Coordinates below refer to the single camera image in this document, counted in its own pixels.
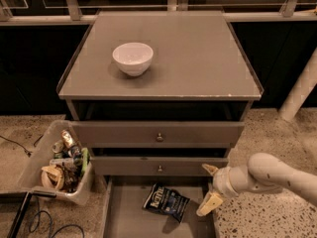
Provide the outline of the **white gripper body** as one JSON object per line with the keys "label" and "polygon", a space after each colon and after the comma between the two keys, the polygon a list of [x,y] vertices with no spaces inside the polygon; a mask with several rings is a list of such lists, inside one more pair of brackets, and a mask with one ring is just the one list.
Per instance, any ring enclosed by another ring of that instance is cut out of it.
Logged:
{"label": "white gripper body", "polygon": [[219,169],[213,176],[213,187],[224,198],[238,196],[230,182],[230,169],[230,167]]}

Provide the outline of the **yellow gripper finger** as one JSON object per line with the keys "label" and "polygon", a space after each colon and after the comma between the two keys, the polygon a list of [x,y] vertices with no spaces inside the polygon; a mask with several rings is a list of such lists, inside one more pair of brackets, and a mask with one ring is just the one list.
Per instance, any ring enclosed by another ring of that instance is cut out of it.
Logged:
{"label": "yellow gripper finger", "polygon": [[219,207],[224,202],[221,195],[217,192],[208,191],[196,210],[198,216],[206,216],[211,211]]}
{"label": "yellow gripper finger", "polygon": [[211,166],[208,164],[203,164],[202,168],[211,176],[214,177],[215,174],[219,171],[219,169],[215,166]]}

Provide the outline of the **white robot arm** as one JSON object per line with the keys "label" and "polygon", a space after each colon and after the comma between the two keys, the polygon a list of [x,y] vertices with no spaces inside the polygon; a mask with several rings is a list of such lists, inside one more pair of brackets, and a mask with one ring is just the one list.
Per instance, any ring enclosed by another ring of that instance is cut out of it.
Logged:
{"label": "white robot arm", "polygon": [[317,206],[317,177],[287,165],[267,153],[256,153],[245,165],[218,169],[203,164],[212,177],[212,185],[196,214],[205,216],[226,199],[238,197],[242,192],[278,193],[286,188]]}

